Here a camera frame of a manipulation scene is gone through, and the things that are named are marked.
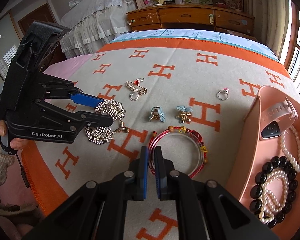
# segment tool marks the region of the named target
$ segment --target metal screw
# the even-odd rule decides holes
[[[207,185],[208,187],[216,187],[217,183],[214,180],[208,180]]]
[[[133,171],[125,171],[124,172],[124,176],[127,178],[131,178],[131,177],[133,177],[133,175],[134,175]]]
[[[180,175],[180,173],[179,173],[179,171],[170,171],[170,176],[171,177],[174,177],[174,178],[177,178],[177,177],[179,177],[179,175]]]
[[[87,187],[87,188],[95,188],[96,185],[97,185],[97,184],[96,184],[94,181],[88,181],[88,182],[86,183],[86,187]]]

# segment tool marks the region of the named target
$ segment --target finger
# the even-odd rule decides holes
[[[19,139],[20,141],[18,141],[17,139],[19,138],[14,138],[11,142],[10,142],[10,147],[15,149],[15,150],[22,150],[29,142],[29,140],[26,139]]]
[[[0,121],[0,136],[5,136],[7,133],[7,125],[4,120]]]

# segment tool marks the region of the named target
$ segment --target red bangle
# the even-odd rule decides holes
[[[149,141],[149,159],[148,159],[148,166],[152,172],[152,174],[155,174],[155,168],[154,168],[154,148],[157,145],[157,143],[168,133],[182,133],[186,136],[188,136],[194,143],[197,145],[200,156],[199,161],[196,166],[196,168],[188,174],[190,178],[193,178],[195,175],[197,175],[204,167],[204,165],[208,162],[207,160],[207,148],[204,145],[204,142],[202,141],[202,136],[195,130],[190,130],[189,128],[185,127],[178,127],[178,126],[169,126],[167,130],[163,131],[159,135],[157,135],[157,132],[153,132],[153,136],[151,137]]]

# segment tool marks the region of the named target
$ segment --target blue flower hair clip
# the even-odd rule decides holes
[[[166,118],[164,116],[164,112],[162,111],[161,106],[152,107],[151,114],[149,116],[149,121],[152,119],[160,120],[161,122],[165,122]]]
[[[190,116],[192,115],[192,108],[186,106],[177,106],[177,110],[179,110],[179,114],[176,116],[179,120],[179,123],[191,122]]]

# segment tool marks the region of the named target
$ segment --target white mug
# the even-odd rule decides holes
[[[184,4],[185,0],[174,0],[176,4]]]

